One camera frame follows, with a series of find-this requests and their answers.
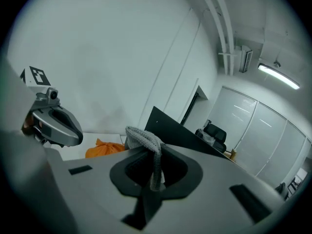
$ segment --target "ceiling light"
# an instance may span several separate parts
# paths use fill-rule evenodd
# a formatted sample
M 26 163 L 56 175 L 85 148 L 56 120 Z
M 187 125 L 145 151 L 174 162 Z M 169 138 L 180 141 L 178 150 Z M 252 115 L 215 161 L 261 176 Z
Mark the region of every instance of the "ceiling light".
M 295 81 L 293 81 L 292 79 L 290 79 L 289 77 L 287 77 L 286 75 L 278 72 L 277 70 L 275 70 L 274 68 L 271 68 L 267 65 L 264 65 L 263 63 L 260 63 L 258 66 L 258 69 L 271 75 L 274 76 L 275 78 L 281 80 L 282 82 L 286 83 L 287 85 L 291 86 L 293 89 L 299 89 L 299 84 Z

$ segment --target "white pipe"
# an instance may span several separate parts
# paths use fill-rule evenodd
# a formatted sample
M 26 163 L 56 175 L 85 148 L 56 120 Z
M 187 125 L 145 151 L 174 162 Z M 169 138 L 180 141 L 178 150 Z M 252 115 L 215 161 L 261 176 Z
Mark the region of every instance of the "white pipe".
M 230 54 L 234 54 L 234 38 L 233 38 L 233 31 L 231 25 L 231 19 L 229 15 L 229 11 L 226 7 L 225 0 L 217 0 L 219 6 L 221 8 L 221 12 L 225 21 L 226 30 L 228 33 L 228 41 L 230 46 Z M 232 76 L 234 72 L 234 56 L 230 56 L 230 75 Z
M 222 29 L 222 25 L 221 25 L 221 21 L 220 21 L 220 18 L 218 16 L 218 13 L 216 12 L 215 6 L 211 0 L 205 0 L 205 2 L 207 3 L 208 8 L 210 9 L 210 12 L 214 18 L 214 23 L 215 23 L 216 28 L 218 30 L 220 41 L 221 41 L 222 52 L 227 53 L 224 32 Z M 228 74 L 228 58 L 226 55 L 223 56 L 223 61 L 224 61 L 225 74 L 227 75 Z

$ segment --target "black slot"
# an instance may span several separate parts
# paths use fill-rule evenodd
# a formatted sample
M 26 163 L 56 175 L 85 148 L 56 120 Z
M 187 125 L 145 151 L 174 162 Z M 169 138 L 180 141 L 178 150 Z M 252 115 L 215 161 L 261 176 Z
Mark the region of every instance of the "black slot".
M 87 165 L 87 166 L 80 166 L 80 167 L 68 169 L 68 171 L 71 175 L 75 175 L 75 174 L 80 174 L 80 173 L 86 172 L 86 171 L 91 170 L 91 169 L 92 169 L 92 167 Z
M 271 211 L 245 185 L 234 185 L 230 190 L 255 223 L 270 215 Z

